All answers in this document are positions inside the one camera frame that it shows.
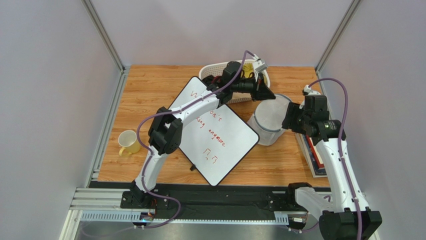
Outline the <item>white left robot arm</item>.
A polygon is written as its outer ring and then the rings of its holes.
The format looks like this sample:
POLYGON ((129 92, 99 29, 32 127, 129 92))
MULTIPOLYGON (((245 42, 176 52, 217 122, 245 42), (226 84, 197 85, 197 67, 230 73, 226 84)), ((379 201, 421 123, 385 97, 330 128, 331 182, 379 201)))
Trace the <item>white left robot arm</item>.
POLYGON ((181 145, 183 131, 188 124, 201 115, 214 111, 227 104, 234 93, 250 94, 253 101, 275 98, 266 81, 268 68, 264 60, 257 58, 251 63, 252 70, 244 69, 245 62, 230 61, 221 74, 209 74, 201 79, 206 89, 201 95, 177 107, 161 107, 148 130, 149 145, 140 143, 147 149, 147 156, 139 175, 133 180, 126 197, 140 208, 148 208, 154 198, 160 195, 153 192, 157 178, 167 157, 181 145))

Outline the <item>white mesh laundry bag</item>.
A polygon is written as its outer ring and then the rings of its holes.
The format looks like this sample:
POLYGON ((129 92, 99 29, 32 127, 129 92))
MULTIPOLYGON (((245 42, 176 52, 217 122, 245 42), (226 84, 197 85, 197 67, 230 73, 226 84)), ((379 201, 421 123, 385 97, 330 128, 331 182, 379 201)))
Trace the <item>white mesh laundry bag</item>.
POLYGON ((275 94, 275 99, 263 100, 247 121, 258 134, 259 145, 271 146, 285 132, 282 122, 292 100, 283 94, 275 94))

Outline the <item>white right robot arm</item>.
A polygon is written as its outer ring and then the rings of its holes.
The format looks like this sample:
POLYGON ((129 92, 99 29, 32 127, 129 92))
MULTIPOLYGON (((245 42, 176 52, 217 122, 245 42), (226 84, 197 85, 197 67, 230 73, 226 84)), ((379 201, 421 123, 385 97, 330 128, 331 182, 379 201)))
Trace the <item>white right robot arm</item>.
POLYGON ((310 184, 291 183, 285 203, 311 214, 325 240, 368 240, 383 219, 379 211, 370 208, 358 185, 342 123, 330 119, 327 97, 305 95, 302 104, 290 102, 282 127, 312 139, 331 189, 331 201, 327 201, 310 184))

